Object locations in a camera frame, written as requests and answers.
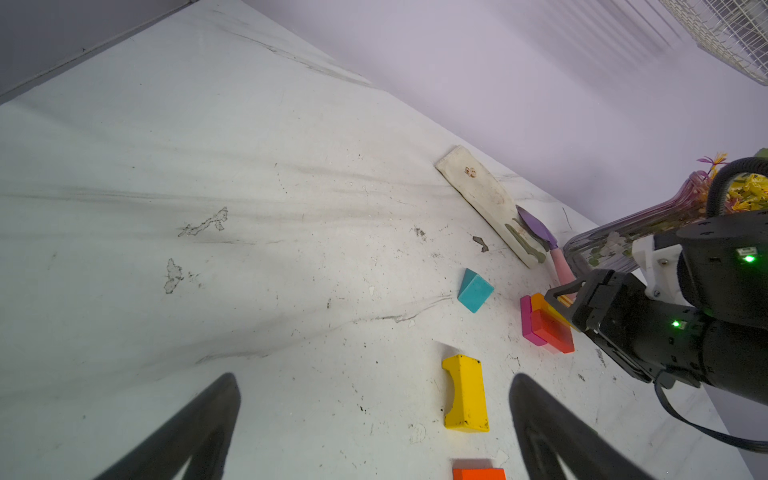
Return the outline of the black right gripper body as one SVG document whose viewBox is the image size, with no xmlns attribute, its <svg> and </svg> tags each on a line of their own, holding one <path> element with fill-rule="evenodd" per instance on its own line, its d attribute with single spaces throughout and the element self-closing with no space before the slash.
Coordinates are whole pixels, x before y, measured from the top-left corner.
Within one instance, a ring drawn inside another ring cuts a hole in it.
<svg viewBox="0 0 768 480">
<path fill-rule="evenodd" d="M 637 380 L 700 386 L 713 320 L 692 307 L 650 299 L 645 290 L 631 273 L 594 270 L 569 284 L 569 321 Z"/>
</svg>

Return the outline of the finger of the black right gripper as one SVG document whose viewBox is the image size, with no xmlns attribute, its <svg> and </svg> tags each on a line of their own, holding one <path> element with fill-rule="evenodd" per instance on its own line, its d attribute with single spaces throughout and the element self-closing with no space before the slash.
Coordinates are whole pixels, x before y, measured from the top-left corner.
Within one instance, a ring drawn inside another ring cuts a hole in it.
<svg viewBox="0 0 768 480">
<path fill-rule="evenodd" d="M 545 300 L 576 330 L 596 330 L 599 325 L 594 303 L 600 271 L 594 270 L 566 285 L 547 291 Z"/>
</svg>

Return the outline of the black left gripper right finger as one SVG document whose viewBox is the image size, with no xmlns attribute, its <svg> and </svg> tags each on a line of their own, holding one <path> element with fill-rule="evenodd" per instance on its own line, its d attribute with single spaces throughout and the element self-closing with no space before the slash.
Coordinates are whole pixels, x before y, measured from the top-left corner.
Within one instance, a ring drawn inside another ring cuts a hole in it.
<svg viewBox="0 0 768 480">
<path fill-rule="evenodd" d="M 648 479 L 530 376 L 514 376 L 509 406 L 521 456 L 531 479 Z"/>
</svg>

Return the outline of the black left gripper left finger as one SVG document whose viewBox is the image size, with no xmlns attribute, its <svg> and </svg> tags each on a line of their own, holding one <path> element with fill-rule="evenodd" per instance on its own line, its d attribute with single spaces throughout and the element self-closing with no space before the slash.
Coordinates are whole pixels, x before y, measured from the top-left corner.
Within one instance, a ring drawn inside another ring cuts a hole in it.
<svg viewBox="0 0 768 480">
<path fill-rule="evenodd" d="M 221 479 L 235 429 L 241 394 L 225 373 L 100 479 Z"/>
</svg>

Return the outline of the red wood block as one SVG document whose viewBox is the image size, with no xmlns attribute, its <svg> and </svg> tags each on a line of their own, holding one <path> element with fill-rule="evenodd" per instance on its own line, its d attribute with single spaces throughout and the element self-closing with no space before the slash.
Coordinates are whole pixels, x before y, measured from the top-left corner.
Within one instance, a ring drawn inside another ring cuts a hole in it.
<svg viewBox="0 0 768 480">
<path fill-rule="evenodd" d="M 538 338 L 563 354 L 571 354 L 575 351 L 571 327 L 546 311 L 532 312 L 531 330 Z"/>
</svg>

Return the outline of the orange wood block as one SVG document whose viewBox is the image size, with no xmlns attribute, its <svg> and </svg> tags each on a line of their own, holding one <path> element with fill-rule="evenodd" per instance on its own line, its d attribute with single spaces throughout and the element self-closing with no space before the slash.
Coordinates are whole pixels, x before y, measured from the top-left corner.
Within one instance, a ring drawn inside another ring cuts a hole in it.
<svg viewBox="0 0 768 480">
<path fill-rule="evenodd" d="M 564 325 L 569 327 L 572 326 L 572 324 L 563 315 L 561 315 L 552 305 L 546 301 L 545 297 L 541 293 L 536 293 L 531 296 L 531 307 L 533 311 L 544 312 L 553 319 L 563 323 Z"/>
</svg>

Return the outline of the magenta wood block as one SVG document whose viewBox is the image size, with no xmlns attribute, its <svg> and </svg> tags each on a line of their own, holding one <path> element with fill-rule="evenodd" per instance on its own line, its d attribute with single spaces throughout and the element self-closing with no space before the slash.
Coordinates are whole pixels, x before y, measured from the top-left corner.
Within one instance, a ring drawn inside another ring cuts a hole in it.
<svg viewBox="0 0 768 480">
<path fill-rule="evenodd" d="M 536 346 L 544 346 L 547 342 L 539 337 L 532 329 L 532 300 L 529 295 L 520 299 L 522 336 Z"/>
</svg>

